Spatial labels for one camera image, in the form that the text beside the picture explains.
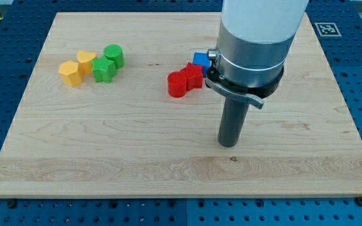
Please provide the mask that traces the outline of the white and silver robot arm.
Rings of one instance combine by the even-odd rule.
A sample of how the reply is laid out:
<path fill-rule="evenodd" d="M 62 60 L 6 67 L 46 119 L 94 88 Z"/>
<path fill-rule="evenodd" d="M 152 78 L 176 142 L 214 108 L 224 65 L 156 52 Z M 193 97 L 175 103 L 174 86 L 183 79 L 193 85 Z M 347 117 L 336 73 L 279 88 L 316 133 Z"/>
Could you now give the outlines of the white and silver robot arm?
<path fill-rule="evenodd" d="M 278 77 L 308 0 L 224 0 L 217 69 L 230 83 L 262 87 Z"/>

